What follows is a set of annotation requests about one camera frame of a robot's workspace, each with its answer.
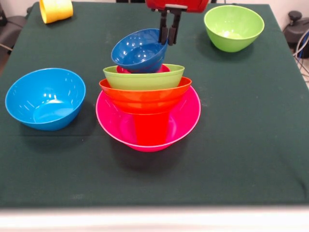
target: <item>orange bowl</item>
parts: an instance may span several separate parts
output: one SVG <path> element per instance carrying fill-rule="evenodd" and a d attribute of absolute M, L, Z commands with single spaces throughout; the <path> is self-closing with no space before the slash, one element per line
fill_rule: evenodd
<path fill-rule="evenodd" d="M 101 89 L 123 112 L 158 114 L 170 111 L 190 87 L 192 81 L 182 77 L 178 87 L 158 90 L 123 90 L 111 88 L 107 79 L 99 82 Z"/>

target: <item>dark green tablecloth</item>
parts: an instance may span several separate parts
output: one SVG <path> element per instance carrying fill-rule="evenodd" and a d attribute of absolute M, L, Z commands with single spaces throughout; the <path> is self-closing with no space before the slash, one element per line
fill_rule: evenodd
<path fill-rule="evenodd" d="M 211 45 L 204 14 L 182 15 L 165 62 L 186 67 L 202 115 L 185 139 L 153 154 L 107 135 L 95 103 L 113 46 L 157 28 L 159 13 L 145 4 L 73 6 L 73 18 L 45 25 L 36 3 L 0 79 L 2 208 L 309 202 L 309 94 L 268 5 L 246 5 L 265 31 L 233 54 Z M 47 67 L 72 70 L 87 87 L 80 114 L 55 132 L 21 125 L 4 106 L 14 81 Z"/>

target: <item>blue bowl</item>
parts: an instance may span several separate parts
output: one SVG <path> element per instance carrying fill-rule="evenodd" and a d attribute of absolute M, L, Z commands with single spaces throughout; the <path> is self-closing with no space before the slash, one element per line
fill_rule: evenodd
<path fill-rule="evenodd" d="M 5 97 L 9 114 L 45 131 L 67 126 L 79 113 L 86 95 L 81 77 L 69 70 L 41 69 L 18 79 Z"/>
<path fill-rule="evenodd" d="M 134 32 L 119 41 L 112 50 L 112 60 L 131 73 L 155 73 L 164 61 L 168 42 L 159 43 L 159 29 Z"/>

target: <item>magenta bowl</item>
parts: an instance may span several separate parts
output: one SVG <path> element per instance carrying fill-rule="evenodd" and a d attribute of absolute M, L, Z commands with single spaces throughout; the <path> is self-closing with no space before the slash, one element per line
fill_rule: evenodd
<path fill-rule="evenodd" d="M 192 86 L 169 114 L 167 142 L 155 146 L 137 145 L 133 115 L 119 110 L 102 91 L 97 99 L 96 113 L 99 124 L 112 138 L 142 152 L 163 150 L 187 136 L 197 125 L 201 103 Z"/>

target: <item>lime green bowl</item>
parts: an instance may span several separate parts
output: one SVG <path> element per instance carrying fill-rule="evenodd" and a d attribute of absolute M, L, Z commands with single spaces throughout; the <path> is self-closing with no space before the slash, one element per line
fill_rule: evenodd
<path fill-rule="evenodd" d="M 118 73 L 117 66 L 103 69 L 112 88 L 124 90 L 157 90 L 178 86 L 184 72 L 184 66 L 164 64 L 170 72 L 156 73 Z"/>
<path fill-rule="evenodd" d="M 206 31 L 213 44 L 225 52 L 249 46 L 264 30 L 262 17 L 242 6 L 214 7 L 204 16 Z"/>

